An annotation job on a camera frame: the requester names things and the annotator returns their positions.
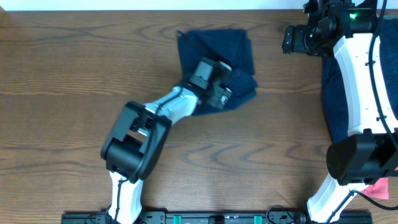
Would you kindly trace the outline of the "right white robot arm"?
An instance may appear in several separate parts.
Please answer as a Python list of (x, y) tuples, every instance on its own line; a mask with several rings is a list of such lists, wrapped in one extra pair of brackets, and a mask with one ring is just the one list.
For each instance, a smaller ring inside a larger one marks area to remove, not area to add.
[(288, 26), (285, 54), (333, 57), (348, 106), (347, 137), (326, 154), (328, 175), (294, 216), (295, 223), (371, 223), (369, 213), (345, 207), (379, 179), (397, 174), (397, 119), (379, 56), (384, 13), (374, 1), (309, 1), (305, 25)]

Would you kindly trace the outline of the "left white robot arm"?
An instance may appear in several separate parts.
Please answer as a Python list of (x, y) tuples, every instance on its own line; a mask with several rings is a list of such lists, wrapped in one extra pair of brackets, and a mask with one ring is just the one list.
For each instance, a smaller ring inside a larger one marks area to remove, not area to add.
[(106, 212), (109, 223), (138, 221), (143, 183), (159, 160), (171, 127), (191, 116), (202, 103), (223, 108), (231, 95), (231, 89), (222, 84), (203, 90), (182, 83), (153, 102), (125, 104), (101, 149), (113, 184)]

